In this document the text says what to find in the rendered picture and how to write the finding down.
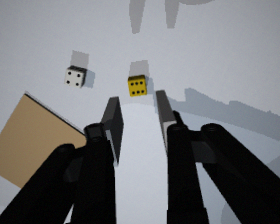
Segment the tan flat mat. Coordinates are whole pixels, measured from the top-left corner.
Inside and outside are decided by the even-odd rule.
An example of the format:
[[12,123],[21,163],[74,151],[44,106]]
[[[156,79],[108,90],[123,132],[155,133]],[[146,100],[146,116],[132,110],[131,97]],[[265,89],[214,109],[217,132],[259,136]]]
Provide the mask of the tan flat mat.
[[0,134],[0,176],[19,188],[61,144],[85,146],[85,135],[26,93]]

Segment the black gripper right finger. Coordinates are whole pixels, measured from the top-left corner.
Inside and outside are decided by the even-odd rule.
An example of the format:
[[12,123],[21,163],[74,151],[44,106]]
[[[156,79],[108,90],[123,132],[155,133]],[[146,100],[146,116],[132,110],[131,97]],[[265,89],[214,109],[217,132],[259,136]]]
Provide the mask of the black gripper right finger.
[[167,224],[209,224],[196,163],[241,224],[280,224],[280,178],[221,125],[189,130],[165,90],[155,93],[167,155]]

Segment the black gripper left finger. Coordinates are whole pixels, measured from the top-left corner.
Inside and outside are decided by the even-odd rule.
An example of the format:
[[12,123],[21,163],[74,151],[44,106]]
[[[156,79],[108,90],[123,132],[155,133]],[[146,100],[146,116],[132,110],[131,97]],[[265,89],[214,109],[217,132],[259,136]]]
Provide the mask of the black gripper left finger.
[[65,224],[116,224],[114,167],[123,127],[119,96],[110,97],[101,122],[83,129],[86,145],[55,148],[1,213],[0,224],[64,224],[72,206]]

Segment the yellow die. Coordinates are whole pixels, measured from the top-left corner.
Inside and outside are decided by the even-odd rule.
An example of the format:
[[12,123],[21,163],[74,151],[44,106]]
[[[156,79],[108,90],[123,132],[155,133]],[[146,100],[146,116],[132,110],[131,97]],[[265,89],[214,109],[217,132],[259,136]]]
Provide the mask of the yellow die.
[[127,82],[130,97],[147,95],[145,75],[130,76]]

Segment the white die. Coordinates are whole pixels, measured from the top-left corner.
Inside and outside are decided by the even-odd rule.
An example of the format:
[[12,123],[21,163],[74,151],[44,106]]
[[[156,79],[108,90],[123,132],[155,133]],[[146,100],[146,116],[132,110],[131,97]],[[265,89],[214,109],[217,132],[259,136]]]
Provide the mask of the white die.
[[66,69],[64,85],[82,88],[85,84],[87,69],[70,66]]

